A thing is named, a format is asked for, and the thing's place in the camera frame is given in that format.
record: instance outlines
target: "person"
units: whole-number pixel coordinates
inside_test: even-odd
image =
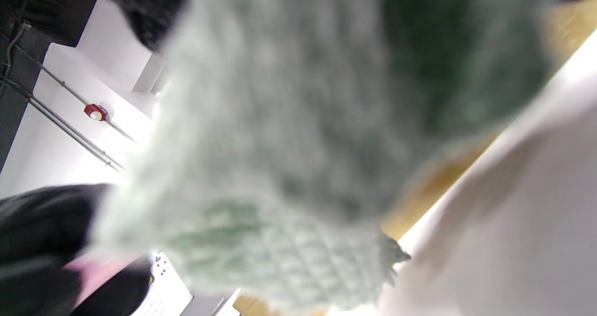
[[[81,273],[63,267],[87,245],[107,184],[42,188],[0,200],[0,309],[3,316],[128,316],[145,299],[151,263],[141,258],[85,301]]]

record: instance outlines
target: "yarn texture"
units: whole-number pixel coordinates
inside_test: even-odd
[[[376,303],[381,218],[539,91],[550,2],[190,0],[151,143],[94,239],[286,312]]]

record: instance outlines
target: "fire alarm strobe light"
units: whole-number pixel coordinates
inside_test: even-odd
[[[91,104],[85,106],[85,114],[93,120],[106,121],[108,112],[100,105]]]

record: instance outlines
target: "pink object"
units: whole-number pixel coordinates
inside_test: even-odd
[[[103,259],[98,260],[96,256],[90,253],[83,254],[64,266],[64,269],[79,272],[83,288],[81,294],[75,303],[75,308],[80,305],[94,291],[108,282],[114,275],[130,265],[134,260],[122,259]]]

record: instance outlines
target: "metal conduit pipe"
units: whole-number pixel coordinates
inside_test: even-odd
[[[43,72],[47,73],[47,75],[49,77],[51,77],[53,80],[55,80],[58,84],[60,84],[60,86],[62,86],[62,88],[66,89],[66,91],[68,91],[70,94],[73,95],[73,97],[77,98],[77,100],[79,100],[83,105],[87,106],[90,104],[89,101],[85,100],[83,98],[82,95],[80,95],[79,93],[75,92],[75,90],[73,90],[72,88],[70,88],[66,82],[64,82],[64,80],[60,80],[60,78],[56,77],[55,74],[53,74],[51,71],[49,71],[45,66],[43,66],[42,63],[40,63],[37,59],[33,58],[30,54],[28,54],[28,52],[26,50],[24,50],[23,48],[21,48],[21,46],[19,45],[15,45],[15,48],[17,48],[17,50],[21,51],[22,54],[24,54],[25,57],[27,57],[30,61],[32,61],[33,63],[35,63],[39,69],[41,69]],[[118,133],[120,133],[120,135],[126,137],[127,139],[131,140],[132,142],[136,142],[130,135],[128,135],[122,128],[120,128],[116,123],[113,123],[110,119],[106,120],[106,123],[112,127],[113,129],[115,129],[115,131],[117,131]]]
[[[38,112],[40,112],[43,116],[50,120],[54,125],[56,125],[62,131],[64,131],[69,137],[71,137],[71,139],[75,140],[93,156],[102,161],[102,163],[106,164],[107,166],[111,167],[119,173],[124,171],[124,167],[122,167],[120,163],[118,163],[117,161],[115,161],[115,159],[106,154],[105,151],[101,150],[96,144],[91,142],[81,132],[77,131],[72,125],[66,122],[66,120],[58,116],[58,114],[51,110],[51,108],[39,101],[39,99],[37,99],[32,93],[28,92],[25,88],[23,88],[23,86],[21,86],[17,82],[13,82],[8,78],[3,78],[2,82],[11,85],[13,88],[15,88],[15,90],[17,90],[19,94],[21,94],[23,97],[25,97],[25,99],[27,99],[28,103],[30,103],[31,106],[38,110]]]
[[[81,146],[83,146],[83,148],[85,148],[88,152],[90,152],[93,156],[95,156],[98,160],[102,161],[102,163],[104,163],[105,165],[107,165],[108,167],[111,167],[112,169],[114,169],[115,171],[117,171],[118,173],[121,173],[121,170],[119,170],[115,165],[113,165],[111,163],[111,161],[108,161],[107,159],[105,159],[102,155],[98,154],[98,152],[96,152],[93,148],[87,146],[85,144],[85,142],[81,141],[76,135],[74,135],[74,133],[71,133],[68,131],[68,129],[66,129],[65,127],[62,127],[62,125],[60,125],[60,123],[55,120],[54,118],[52,118],[52,116],[45,112],[45,110],[43,109],[43,107],[41,107],[40,105],[36,104],[34,101],[30,100],[29,104],[31,106],[33,106],[36,110],[38,110],[38,112],[40,112],[43,116],[45,116],[48,120],[50,120],[51,122],[54,123],[54,125],[56,125],[58,128],[62,129],[62,131],[64,131],[69,137],[71,137],[71,139],[75,140],[77,143],[81,144]]]
[[[106,152],[104,150],[101,150],[101,148],[99,148],[95,143],[91,142],[85,135],[81,134],[80,131],[77,131],[73,126],[70,125],[70,123],[66,122],[66,120],[64,120],[63,118],[61,118],[58,114],[56,114],[56,112],[54,112],[53,110],[51,110],[51,108],[49,108],[44,103],[42,103],[41,101],[39,101],[39,99],[37,99],[35,96],[31,95],[29,97],[29,101],[36,102],[46,112],[48,112],[56,120],[58,120],[58,122],[60,122],[64,127],[68,128],[69,131],[71,131],[72,133],[74,133],[74,135],[76,135],[77,137],[79,137],[81,139],[81,141],[85,142],[88,146],[90,146],[91,148],[93,148],[94,150],[96,150],[96,152],[98,152],[98,154],[102,155],[107,160],[109,160],[110,161],[110,165],[113,164],[113,165],[116,165],[120,169],[124,169],[124,167],[122,167],[122,165],[120,163],[118,163],[115,159],[113,159],[112,157],[110,157],[110,155],[106,154]]]

